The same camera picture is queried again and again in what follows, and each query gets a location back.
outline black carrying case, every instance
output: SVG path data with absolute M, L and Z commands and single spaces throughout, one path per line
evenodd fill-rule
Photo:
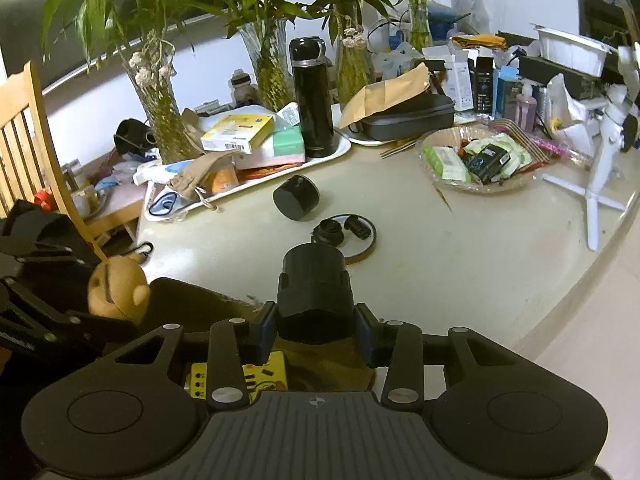
M 398 140 L 450 128 L 454 102 L 446 95 L 423 92 L 388 110 L 356 123 L 358 132 L 373 140 Z

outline chair backrest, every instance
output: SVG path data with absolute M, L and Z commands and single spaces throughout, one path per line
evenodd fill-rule
M 32 202 L 37 192 L 49 186 L 60 212 L 71 218 L 82 238 L 104 259 L 66 187 L 49 131 L 40 79 L 31 62 L 0 86 L 0 157 L 0 218 L 7 216 L 16 200 Z

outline yellow towel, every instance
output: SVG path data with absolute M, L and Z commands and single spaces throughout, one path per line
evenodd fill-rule
M 455 36 L 451 38 L 462 48 L 472 46 L 486 46 L 488 48 L 507 48 L 507 40 L 491 34 L 478 34 L 477 36 Z

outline black thermos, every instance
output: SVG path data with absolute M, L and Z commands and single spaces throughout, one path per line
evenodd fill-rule
M 338 147 L 331 117 L 325 51 L 324 41 L 317 36 L 296 38 L 289 43 L 300 131 L 306 156 L 311 158 L 329 156 Z

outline orange plush toy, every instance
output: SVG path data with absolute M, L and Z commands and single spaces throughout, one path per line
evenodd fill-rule
M 151 295 L 140 259 L 140 254 L 112 256 L 95 268 L 88 291 L 91 314 L 129 319 L 140 325 Z

